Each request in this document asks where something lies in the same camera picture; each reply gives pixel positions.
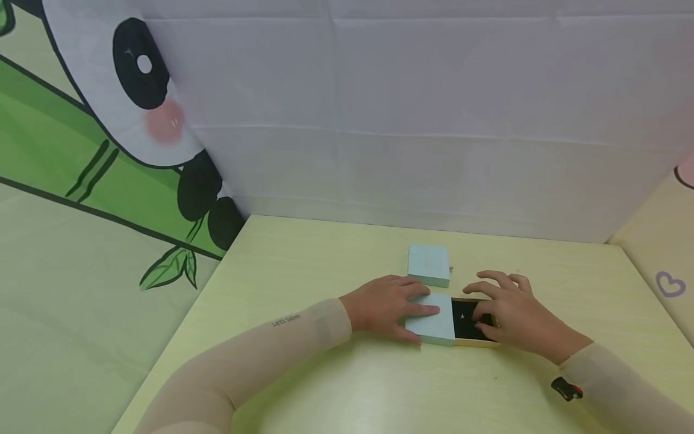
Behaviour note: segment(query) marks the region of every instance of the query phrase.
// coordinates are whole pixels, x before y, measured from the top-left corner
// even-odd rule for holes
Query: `box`
[[[448,287],[448,249],[443,246],[411,243],[407,255],[407,275],[418,278],[425,285]]]
[[[440,309],[436,315],[408,317],[405,320],[405,328],[416,333],[426,344],[480,348],[496,348],[500,345],[475,327],[472,314],[481,301],[479,299],[452,298],[449,294],[433,292],[413,297],[411,301]],[[483,315],[480,322],[498,326],[496,318],[488,314]]]

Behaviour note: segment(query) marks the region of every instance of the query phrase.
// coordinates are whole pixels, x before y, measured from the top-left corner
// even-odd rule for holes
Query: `purple heart outline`
[[[661,283],[661,281],[663,279],[667,279],[669,286],[677,285],[678,286],[677,290],[670,291],[670,290],[665,289],[663,287],[663,284]],[[658,272],[655,275],[655,283],[656,283],[656,285],[658,285],[658,289],[660,290],[662,295],[664,295],[665,297],[668,297],[669,299],[671,299],[673,297],[679,297],[680,295],[684,294],[684,292],[687,290],[687,284],[685,282],[679,280],[678,278],[672,277],[672,274],[670,274],[668,272]]]

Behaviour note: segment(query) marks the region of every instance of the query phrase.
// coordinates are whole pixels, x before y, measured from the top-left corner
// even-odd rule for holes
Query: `white fabric backdrop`
[[[604,242],[693,146],[691,1],[140,8],[247,213]]]

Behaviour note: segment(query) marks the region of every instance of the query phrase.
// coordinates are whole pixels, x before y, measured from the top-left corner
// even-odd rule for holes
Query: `hand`
[[[491,299],[479,302],[473,313],[475,321],[485,313],[496,317],[498,327],[476,325],[489,339],[539,354],[556,365],[592,343],[535,299],[527,277],[494,271],[479,272],[477,277],[498,283],[475,282],[463,289],[465,294],[481,292]]]
[[[429,288],[414,277],[390,275],[365,283],[340,297],[340,301],[352,322],[352,331],[368,331],[421,345],[419,336],[400,327],[398,320],[408,315],[439,313],[438,306],[424,306],[408,300],[429,293]]]

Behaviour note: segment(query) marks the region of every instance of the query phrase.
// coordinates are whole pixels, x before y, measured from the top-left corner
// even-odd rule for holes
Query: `finger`
[[[513,283],[513,281],[506,275],[504,272],[497,272],[494,270],[485,270],[483,272],[477,273],[477,277],[479,278],[490,278],[492,280],[495,280],[499,283],[499,286],[505,289],[508,289],[509,285],[512,287],[516,287]]]
[[[422,345],[422,339],[416,333],[413,333],[406,328],[396,327],[395,331],[393,332],[393,337],[406,342],[411,342],[415,345]]]
[[[479,321],[482,315],[489,313],[490,315],[496,315],[496,303],[490,300],[482,300],[477,303],[475,310],[473,311],[473,319]]]
[[[398,278],[393,279],[393,282],[399,286],[412,285],[413,283],[419,283],[420,285],[422,284],[422,282],[419,279],[411,276],[398,276]]]
[[[476,323],[475,327],[479,329],[482,332],[482,334],[487,336],[489,339],[495,340],[496,342],[500,342],[501,330],[498,327],[492,327],[483,322]]]
[[[432,291],[427,287],[427,285],[422,285],[421,283],[412,283],[407,286],[403,286],[403,294],[405,297],[410,298],[415,295],[429,295]]]
[[[527,277],[520,274],[509,274],[509,278],[518,284],[521,291],[532,293],[532,287]]]
[[[492,285],[489,282],[474,282],[463,288],[465,294],[471,294],[473,292],[481,292],[485,294],[490,299],[496,300],[501,296],[503,290],[496,285]]]
[[[438,306],[430,306],[426,304],[409,303],[407,306],[407,315],[414,317],[425,317],[427,315],[435,315],[441,309]]]

